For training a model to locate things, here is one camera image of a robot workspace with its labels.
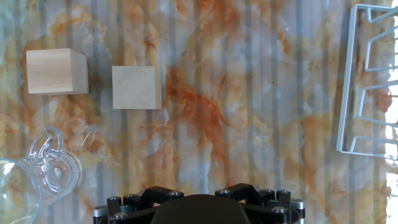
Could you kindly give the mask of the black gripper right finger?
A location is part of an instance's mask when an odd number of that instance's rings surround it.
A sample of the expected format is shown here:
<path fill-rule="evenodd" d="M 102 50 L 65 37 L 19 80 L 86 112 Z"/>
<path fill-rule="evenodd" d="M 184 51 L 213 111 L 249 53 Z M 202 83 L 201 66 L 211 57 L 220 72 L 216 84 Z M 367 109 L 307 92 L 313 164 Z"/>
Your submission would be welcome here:
<path fill-rule="evenodd" d="M 257 191 L 253 185 L 240 183 L 219 189 L 215 195 L 239 202 L 250 223 L 305 224 L 305 202 L 285 189 Z"/>

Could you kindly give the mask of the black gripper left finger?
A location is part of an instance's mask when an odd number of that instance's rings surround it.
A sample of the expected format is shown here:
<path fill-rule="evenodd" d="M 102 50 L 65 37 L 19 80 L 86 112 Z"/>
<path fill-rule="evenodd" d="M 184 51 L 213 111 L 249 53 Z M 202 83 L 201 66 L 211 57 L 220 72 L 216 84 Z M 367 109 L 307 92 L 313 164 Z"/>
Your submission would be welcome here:
<path fill-rule="evenodd" d="M 145 189 L 141 195 L 112 196 L 105 205 L 93 209 L 93 224 L 150 223 L 157 210 L 155 204 L 182 197 L 181 191 L 158 186 Z"/>

